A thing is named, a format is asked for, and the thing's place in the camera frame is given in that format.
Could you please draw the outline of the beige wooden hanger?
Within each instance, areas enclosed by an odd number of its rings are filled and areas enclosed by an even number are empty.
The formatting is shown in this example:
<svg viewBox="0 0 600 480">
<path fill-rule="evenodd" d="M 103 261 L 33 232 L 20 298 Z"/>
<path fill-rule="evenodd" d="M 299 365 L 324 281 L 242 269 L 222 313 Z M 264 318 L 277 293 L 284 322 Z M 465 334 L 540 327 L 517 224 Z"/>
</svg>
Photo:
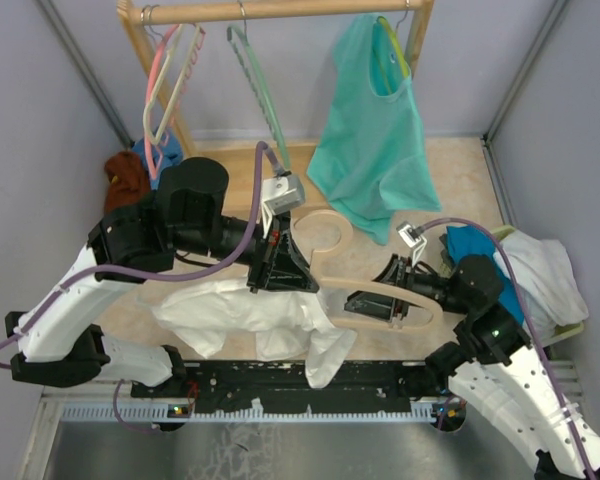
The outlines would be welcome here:
<svg viewBox="0 0 600 480">
<path fill-rule="evenodd" d="M 324 263 L 347 250 L 353 240 L 354 230 L 353 226 L 343 215 L 332 210 L 314 210 L 301 218 L 293 220 L 293 226 L 297 232 L 321 225 L 335 227 L 339 232 L 339 239 L 333 246 L 326 249 L 314 249 L 311 253 L 310 272 L 320 287 L 378 294 L 411 303 L 430 313 L 428 322 L 420 326 L 403 326 L 396 322 L 386 323 L 373 319 L 366 320 L 342 316 L 330 317 L 330 321 L 334 326 L 352 330 L 373 330 L 395 334 L 418 335 L 428 333 L 435 326 L 442 324 L 444 313 L 441 306 L 436 301 L 423 295 L 371 280 L 356 280 L 354 278 L 327 275 L 324 272 Z"/>
</svg>

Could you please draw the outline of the white t-shirt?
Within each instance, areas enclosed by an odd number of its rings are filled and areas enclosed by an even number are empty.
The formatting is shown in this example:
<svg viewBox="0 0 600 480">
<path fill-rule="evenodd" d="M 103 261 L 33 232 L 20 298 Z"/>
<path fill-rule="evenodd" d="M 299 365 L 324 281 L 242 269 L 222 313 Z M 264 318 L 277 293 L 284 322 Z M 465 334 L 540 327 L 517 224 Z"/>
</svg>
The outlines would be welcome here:
<svg viewBox="0 0 600 480">
<path fill-rule="evenodd" d="M 234 333 L 255 336 L 256 359 L 262 362 L 304 354 L 305 377 L 313 389 L 332 381 L 357 339 L 354 330 L 328 318 L 322 295 L 252 293 L 241 278 L 179 289 L 150 311 L 162 328 L 204 359 L 219 353 Z"/>
</svg>

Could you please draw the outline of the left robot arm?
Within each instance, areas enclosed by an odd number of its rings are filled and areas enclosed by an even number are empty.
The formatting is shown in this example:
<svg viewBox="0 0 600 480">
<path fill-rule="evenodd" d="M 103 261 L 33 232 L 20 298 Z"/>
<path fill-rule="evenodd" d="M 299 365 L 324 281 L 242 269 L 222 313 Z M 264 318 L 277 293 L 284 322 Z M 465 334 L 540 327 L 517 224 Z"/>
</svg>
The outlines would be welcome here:
<svg viewBox="0 0 600 480">
<path fill-rule="evenodd" d="M 257 178 L 248 220 L 223 214 L 228 185 L 219 162 L 193 157 L 166 168 L 141 201 L 105 215 L 49 295 L 29 312 L 6 316 L 8 338 L 18 348 L 9 363 L 12 378 L 57 388 L 124 379 L 149 394 L 181 394 L 188 373 L 174 347 L 120 341 L 96 324 L 136 286 L 171 281 L 180 252 L 208 256 L 216 268 L 245 265 L 251 292 L 316 292 L 291 236 L 290 212 L 305 200 L 299 177 L 279 167 L 272 178 Z"/>
</svg>

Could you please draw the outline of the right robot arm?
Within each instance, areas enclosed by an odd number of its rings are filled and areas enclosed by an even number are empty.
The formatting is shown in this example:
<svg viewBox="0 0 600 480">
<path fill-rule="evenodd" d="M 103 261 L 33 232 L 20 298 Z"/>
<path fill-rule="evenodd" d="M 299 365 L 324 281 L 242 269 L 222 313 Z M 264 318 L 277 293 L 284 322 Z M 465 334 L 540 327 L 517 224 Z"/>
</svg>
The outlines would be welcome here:
<svg viewBox="0 0 600 480">
<path fill-rule="evenodd" d="M 577 407 L 557 396 L 529 335 L 500 303 L 499 270 L 468 255 L 450 277 L 392 256 L 376 282 L 436 301 L 463 315 L 456 339 L 425 359 L 428 387 L 466 401 L 524 458 L 537 479 L 600 479 L 600 436 Z"/>
</svg>

